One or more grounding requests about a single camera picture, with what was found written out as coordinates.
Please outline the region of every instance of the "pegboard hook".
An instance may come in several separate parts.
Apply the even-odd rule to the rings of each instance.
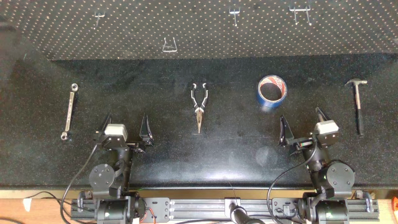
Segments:
[[[294,12],[294,22],[296,23],[296,25],[298,24],[296,12],[304,12],[304,11],[305,11],[305,13],[306,13],[306,15],[307,15],[308,24],[309,24],[310,26],[312,25],[312,23],[310,22],[310,14],[308,13],[309,10],[311,10],[311,7],[310,7],[310,6],[305,6],[305,8],[303,8],[303,9],[296,9],[296,7],[293,7],[293,9],[292,9],[292,8],[289,6],[289,11],[290,11],[290,12]]]
[[[174,47],[173,46],[166,46],[166,44],[167,44],[166,37],[164,38],[164,45],[163,45],[163,49],[162,49],[163,52],[177,52],[177,44],[175,44],[174,37],[173,37],[173,40],[174,40]]]
[[[105,13],[104,14],[102,14],[100,12],[99,13],[94,13],[94,17],[97,18],[97,22],[96,22],[96,25],[94,27],[94,29],[96,29],[98,27],[98,22],[100,21],[100,18],[105,17]]]
[[[236,15],[239,14],[241,12],[241,8],[239,8],[237,11],[231,11],[231,9],[229,9],[229,13],[234,15],[234,20],[235,20],[235,26],[237,27],[238,24],[236,23]]]

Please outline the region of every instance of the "blue tape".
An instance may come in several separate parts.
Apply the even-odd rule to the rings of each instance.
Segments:
[[[272,83],[275,86],[277,86],[280,89],[280,92],[282,93],[282,97],[278,100],[268,100],[265,98],[262,93],[261,93],[261,87],[266,84],[266,83]],[[259,103],[261,106],[264,108],[276,108],[278,107],[283,100],[285,99],[287,95],[287,86],[285,81],[281,79],[280,77],[276,75],[268,75],[259,82],[259,85],[257,87],[257,99],[259,100]]]

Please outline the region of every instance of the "wrench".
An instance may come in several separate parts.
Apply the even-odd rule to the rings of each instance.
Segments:
[[[68,116],[67,116],[67,125],[65,126],[64,132],[61,134],[62,140],[68,139],[68,132],[70,129],[70,119],[72,117],[72,109],[73,109],[73,101],[75,99],[75,93],[77,92],[78,85],[76,83],[72,84],[72,91],[70,92],[69,97],[69,107],[68,107]]]

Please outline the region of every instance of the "perforated board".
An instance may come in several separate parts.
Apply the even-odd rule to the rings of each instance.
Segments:
[[[304,9],[308,11],[311,26]],[[230,11],[238,10],[237,26]],[[50,60],[231,58],[398,52],[398,2],[2,0]],[[104,17],[96,27],[95,14]],[[176,52],[163,52],[177,44]]]

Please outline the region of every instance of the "speckled black surface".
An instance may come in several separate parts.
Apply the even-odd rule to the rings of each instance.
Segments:
[[[256,100],[257,82],[282,77],[288,95],[264,113]],[[356,134],[351,78],[360,86],[365,137]],[[190,99],[193,82],[208,83],[209,101],[197,133]],[[60,139],[68,92],[79,84],[72,139]],[[313,130],[321,107],[340,127],[332,158],[356,170],[355,186],[398,187],[398,57],[333,55],[213,60],[81,60],[48,62],[28,55],[2,80],[0,107],[0,187],[65,187],[88,157],[91,135],[108,112],[138,140],[147,113],[155,147],[134,158],[135,188],[267,187],[284,170],[303,161],[277,146],[279,116],[285,114],[296,137]],[[88,174],[106,162],[95,154],[75,187],[88,187]],[[299,168],[278,187],[310,187]]]

